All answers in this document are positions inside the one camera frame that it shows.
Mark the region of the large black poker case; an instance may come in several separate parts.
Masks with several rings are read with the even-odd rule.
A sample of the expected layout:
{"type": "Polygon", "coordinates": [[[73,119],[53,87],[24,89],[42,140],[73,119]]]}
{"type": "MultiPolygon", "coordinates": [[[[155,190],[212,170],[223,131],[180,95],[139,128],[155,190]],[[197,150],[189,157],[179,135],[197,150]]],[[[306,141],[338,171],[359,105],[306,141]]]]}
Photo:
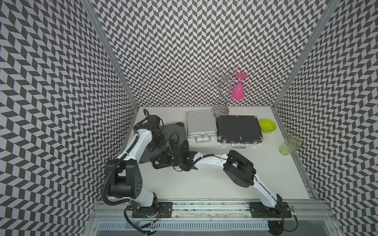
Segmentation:
{"type": "Polygon", "coordinates": [[[177,146],[184,151],[189,151],[189,143],[184,123],[178,122],[168,124],[162,129],[160,142],[158,144],[153,143],[147,145],[147,148],[144,150],[141,159],[139,160],[139,164],[150,162],[154,158],[157,158],[163,151],[166,151],[168,148],[168,138],[173,132],[178,132],[179,134],[177,146]]]}

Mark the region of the small silver poker case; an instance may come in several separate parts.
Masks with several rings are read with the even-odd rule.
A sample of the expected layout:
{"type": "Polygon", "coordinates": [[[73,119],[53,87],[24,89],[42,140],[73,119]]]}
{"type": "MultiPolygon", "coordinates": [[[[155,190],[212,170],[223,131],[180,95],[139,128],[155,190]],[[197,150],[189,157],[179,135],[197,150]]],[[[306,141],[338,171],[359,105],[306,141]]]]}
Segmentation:
{"type": "Polygon", "coordinates": [[[216,139],[218,130],[213,112],[211,110],[187,112],[187,134],[189,139],[197,143],[216,139]]]}

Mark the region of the black carbon poker case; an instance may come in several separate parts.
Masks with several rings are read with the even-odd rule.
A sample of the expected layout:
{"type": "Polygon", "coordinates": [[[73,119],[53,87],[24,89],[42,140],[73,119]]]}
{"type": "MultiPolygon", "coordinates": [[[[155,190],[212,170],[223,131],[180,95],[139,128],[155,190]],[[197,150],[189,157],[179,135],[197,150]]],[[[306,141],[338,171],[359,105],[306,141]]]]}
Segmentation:
{"type": "Polygon", "coordinates": [[[246,149],[263,142],[263,134],[256,116],[220,116],[216,118],[217,141],[246,149]]]}

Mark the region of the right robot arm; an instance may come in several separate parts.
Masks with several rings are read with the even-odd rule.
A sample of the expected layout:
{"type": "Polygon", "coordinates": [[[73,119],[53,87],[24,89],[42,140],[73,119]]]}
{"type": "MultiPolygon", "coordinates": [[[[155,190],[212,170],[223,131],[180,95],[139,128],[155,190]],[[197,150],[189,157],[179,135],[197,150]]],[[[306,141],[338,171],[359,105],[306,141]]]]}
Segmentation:
{"type": "Polygon", "coordinates": [[[155,169],[166,167],[176,168],[180,171],[215,169],[223,170],[231,181],[239,187],[252,188],[259,196],[260,202],[267,211],[263,216],[269,218],[276,214],[284,219],[284,208],[282,197],[271,191],[258,176],[253,163],[235,150],[226,154],[203,154],[197,151],[182,149],[171,143],[166,150],[157,157],[151,159],[155,169]]]}

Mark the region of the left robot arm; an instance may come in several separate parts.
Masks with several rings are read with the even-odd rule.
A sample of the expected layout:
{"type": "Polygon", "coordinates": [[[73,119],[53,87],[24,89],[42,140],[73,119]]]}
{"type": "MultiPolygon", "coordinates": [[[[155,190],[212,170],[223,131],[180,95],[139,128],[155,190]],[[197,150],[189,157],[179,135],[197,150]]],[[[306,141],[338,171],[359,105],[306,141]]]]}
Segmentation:
{"type": "Polygon", "coordinates": [[[132,143],[117,158],[105,164],[101,196],[107,205],[129,203],[146,217],[154,217],[158,213],[158,198],[143,188],[138,163],[146,149],[154,151],[165,144],[165,139],[160,117],[150,115],[146,109],[143,112],[145,118],[132,128],[132,143]]]}

